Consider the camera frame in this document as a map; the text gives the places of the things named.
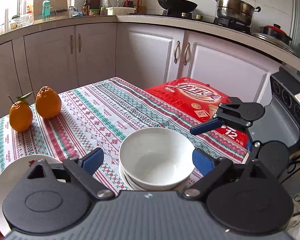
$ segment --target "black pot with red lid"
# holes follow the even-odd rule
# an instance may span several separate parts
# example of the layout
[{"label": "black pot with red lid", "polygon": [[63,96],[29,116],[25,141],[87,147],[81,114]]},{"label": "black pot with red lid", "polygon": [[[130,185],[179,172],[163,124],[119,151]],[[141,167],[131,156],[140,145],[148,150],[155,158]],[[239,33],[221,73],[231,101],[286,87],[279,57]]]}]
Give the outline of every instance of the black pot with red lid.
[{"label": "black pot with red lid", "polygon": [[261,28],[261,33],[275,37],[278,40],[283,41],[287,45],[289,45],[290,41],[292,41],[292,38],[289,37],[283,30],[281,30],[280,25],[277,24],[274,24],[273,26],[266,25],[260,28]]}]

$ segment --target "teal water bottle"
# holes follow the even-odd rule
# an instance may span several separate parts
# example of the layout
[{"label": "teal water bottle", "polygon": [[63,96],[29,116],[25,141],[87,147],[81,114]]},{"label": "teal water bottle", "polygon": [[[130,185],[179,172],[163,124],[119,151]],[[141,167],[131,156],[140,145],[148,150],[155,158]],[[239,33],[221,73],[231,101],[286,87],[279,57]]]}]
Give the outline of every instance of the teal water bottle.
[{"label": "teal water bottle", "polygon": [[42,21],[50,21],[50,1],[43,1],[42,3]]}]

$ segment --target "orange fruit with leaf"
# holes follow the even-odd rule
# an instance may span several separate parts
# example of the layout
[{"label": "orange fruit with leaf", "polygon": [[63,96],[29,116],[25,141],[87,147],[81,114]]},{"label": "orange fruit with leaf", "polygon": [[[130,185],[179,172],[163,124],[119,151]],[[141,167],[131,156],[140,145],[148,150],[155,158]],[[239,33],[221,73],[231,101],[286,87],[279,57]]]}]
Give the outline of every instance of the orange fruit with leaf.
[{"label": "orange fruit with leaf", "polygon": [[17,132],[24,132],[31,126],[33,114],[26,100],[31,93],[33,92],[17,97],[17,102],[13,102],[10,98],[13,104],[10,108],[9,123],[12,129]]},{"label": "orange fruit with leaf", "polygon": [[42,87],[35,99],[35,109],[45,119],[51,119],[61,112],[61,99],[50,87]]}]

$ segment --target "cabinet handle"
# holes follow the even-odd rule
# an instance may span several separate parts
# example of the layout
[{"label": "cabinet handle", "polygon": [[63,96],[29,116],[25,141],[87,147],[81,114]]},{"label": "cabinet handle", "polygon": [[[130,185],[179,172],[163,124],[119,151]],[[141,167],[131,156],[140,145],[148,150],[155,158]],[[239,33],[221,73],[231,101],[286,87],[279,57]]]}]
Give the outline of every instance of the cabinet handle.
[{"label": "cabinet handle", "polygon": [[184,58],[185,58],[185,61],[183,63],[183,65],[187,65],[187,54],[188,54],[188,49],[190,48],[190,43],[188,42],[187,46],[186,46],[186,50],[185,50],[185,55],[184,55]]},{"label": "cabinet handle", "polygon": [[73,54],[73,35],[70,36],[71,54]]},{"label": "cabinet handle", "polygon": [[179,46],[180,46],[180,41],[177,41],[177,46],[174,49],[174,63],[175,64],[178,62],[178,60],[177,60],[177,51],[178,51]]},{"label": "cabinet handle", "polygon": [[81,53],[81,34],[79,34],[79,53]]}]

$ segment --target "patterned tablecloth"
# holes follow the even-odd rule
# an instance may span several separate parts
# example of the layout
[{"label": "patterned tablecloth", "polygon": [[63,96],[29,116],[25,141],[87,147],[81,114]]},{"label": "patterned tablecloth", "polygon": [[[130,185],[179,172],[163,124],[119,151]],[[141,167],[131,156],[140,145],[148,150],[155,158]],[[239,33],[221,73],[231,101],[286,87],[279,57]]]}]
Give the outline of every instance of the patterned tablecloth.
[{"label": "patterned tablecloth", "polygon": [[[94,177],[118,192],[127,189],[118,172],[120,144],[133,131],[146,127],[176,130],[211,156],[225,156],[236,163],[247,153],[215,131],[191,135],[189,129],[197,120],[119,78],[64,92],[60,98],[61,114],[51,120],[42,119],[31,105],[32,126],[23,133],[11,128],[8,115],[0,119],[0,173],[25,155],[45,154],[63,161],[101,147],[104,163]],[[195,170],[188,186],[199,178]]]}]

